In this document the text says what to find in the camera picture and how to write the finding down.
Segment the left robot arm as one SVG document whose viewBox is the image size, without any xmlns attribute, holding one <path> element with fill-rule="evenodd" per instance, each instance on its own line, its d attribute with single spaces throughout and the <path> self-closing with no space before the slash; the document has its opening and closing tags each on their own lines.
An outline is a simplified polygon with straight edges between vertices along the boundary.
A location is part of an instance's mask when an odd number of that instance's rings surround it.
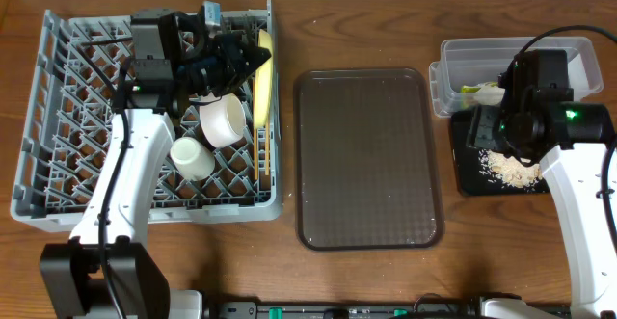
<svg viewBox="0 0 617 319">
<path fill-rule="evenodd" d="M 248 80 L 269 93 L 275 45 L 266 31 L 226 32 L 218 8 L 134 13 L 131 53 L 111 84 L 112 127 L 102 171 L 68 240 L 48 244 L 40 272 L 60 318 L 202 318 L 196 290 L 173 290 L 147 250 L 148 219 L 167 158 L 187 179 L 211 173 L 209 146 L 237 142 L 248 117 L 237 91 Z"/>
</svg>

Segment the green orange snack wrapper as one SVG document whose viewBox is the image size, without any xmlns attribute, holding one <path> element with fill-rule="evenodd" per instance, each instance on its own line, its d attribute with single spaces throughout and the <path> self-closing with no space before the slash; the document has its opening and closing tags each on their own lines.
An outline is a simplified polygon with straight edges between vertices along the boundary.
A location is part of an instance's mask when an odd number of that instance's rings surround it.
<svg viewBox="0 0 617 319">
<path fill-rule="evenodd" d="M 474 106 L 474 105 L 479 104 L 478 102 L 476 102 L 476 101 L 473 99 L 473 94 L 474 94 L 474 93 L 478 90 L 478 86 L 483 85 L 483 84 L 493 84 L 493 85 L 496 85 L 496 86 L 497 86 L 497 83 L 496 83 L 496 82 L 485 82 L 485 83 L 480 83 L 480 84 L 475 85 L 475 86 L 467 86 L 467 85 L 464 85 L 464 86 L 461 88 L 461 93 L 462 93 L 462 94 L 471 94 L 471 97 L 465 97 L 465 98 L 464 98 L 464 101 L 463 101 L 463 106 L 464 106 L 464 107 L 471 107 L 471 106 Z"/>
</svg>

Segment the white tissue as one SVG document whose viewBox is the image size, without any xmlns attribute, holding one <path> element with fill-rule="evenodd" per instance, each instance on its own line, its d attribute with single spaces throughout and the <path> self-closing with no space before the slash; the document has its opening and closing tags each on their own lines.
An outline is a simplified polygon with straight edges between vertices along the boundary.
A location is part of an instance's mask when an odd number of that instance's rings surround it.
<svg viewBox="0 0 617 319">
<path fill-rule="evenodd" d="M 505 89 L 493 85 L 483 84 L 473 94 L 473 99 L 482 105 L 499 105 L 504 97 Z"/>
</svg>

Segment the pale green plastic cup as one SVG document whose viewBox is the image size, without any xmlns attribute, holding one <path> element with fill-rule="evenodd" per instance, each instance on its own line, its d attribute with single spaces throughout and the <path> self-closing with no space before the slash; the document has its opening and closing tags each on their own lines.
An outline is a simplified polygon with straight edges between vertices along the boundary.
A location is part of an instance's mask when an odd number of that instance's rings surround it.
<svg viewBox="0 0 617 319">
<path fill-rule="evenodd" d="M 212 152 L 191 137 L 177 139 L 172 145 L 170 156 L 179 173 L 191 181 L 206 179 L 216 167 Z"/>
</svg>

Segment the pink bowl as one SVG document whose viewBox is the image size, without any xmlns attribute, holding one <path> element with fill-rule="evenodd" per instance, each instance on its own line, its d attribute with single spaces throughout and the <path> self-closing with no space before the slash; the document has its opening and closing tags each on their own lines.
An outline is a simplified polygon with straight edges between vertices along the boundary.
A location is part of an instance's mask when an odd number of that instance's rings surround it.
<svg viewBox="0 0 617 319">
<path fill-rule="evenodd" d="M 235 94 L 203 96 L 199 107 L 200 125 L 206 140 L 215 148 L 230 146 L 244 137 L 246 116 Z"/>
</svg>

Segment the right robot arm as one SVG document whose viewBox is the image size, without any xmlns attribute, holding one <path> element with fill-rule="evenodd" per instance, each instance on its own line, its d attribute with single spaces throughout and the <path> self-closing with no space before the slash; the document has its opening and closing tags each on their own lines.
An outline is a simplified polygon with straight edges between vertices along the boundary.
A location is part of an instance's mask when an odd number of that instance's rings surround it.
<svg viewBox="0 0 617 319">
<path fill-rule="evenodd" d="M 608 109 L 577 102 L 560 49 L 521 50 L 478 105 L 467 145 L 538 166 L 555 204 L 574 318 L 616 315 L 616 131 Z"/>
</svg>

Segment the yellow round plate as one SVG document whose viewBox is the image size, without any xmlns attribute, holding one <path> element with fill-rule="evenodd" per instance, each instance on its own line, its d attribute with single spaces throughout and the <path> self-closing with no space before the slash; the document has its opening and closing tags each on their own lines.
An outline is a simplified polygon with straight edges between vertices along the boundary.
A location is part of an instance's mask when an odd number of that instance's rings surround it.
<svg viewBox="0 0 617 319">
<path fill-rule="evenodd" d="M 262 49 L 266 49 L 270 57 L 255 73 L 254 129 L 265 126 L 270 110 L 273 85 L 272 78 L 274 73 L 274 42 L 272 36 L 267 31 L 259 31 L 258 46 Z"/>
</svg>

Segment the wooden chopstick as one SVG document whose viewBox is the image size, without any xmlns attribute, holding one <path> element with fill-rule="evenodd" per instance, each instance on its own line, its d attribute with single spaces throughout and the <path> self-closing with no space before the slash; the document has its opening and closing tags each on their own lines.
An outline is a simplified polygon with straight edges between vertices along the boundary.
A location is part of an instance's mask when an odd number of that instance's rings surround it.
<svg viewBox="0 0 617 319">
<path fill-rule="evenodd" d="M 264 173 L 266 176 L 270 176 L 270 124 L 265 124 L 265 142 L 264 142 Z"/>
<path fill-rule="evenodd" d="M 255 102 L 256 102 L 256 92 L 255 92 L 255 79 L 252 84 L 252 94 L 253 94 L 253 105 L 252 105 L 252 115 L 253 115 L 253 160 L 254 160 L 254 180 L 258 182 L 259 180 L 259 169 L 258 169 L 258 137 L 257 137 L 257 126 L 256 126 L 256 116 L 255 116 Z"/>
</svg>

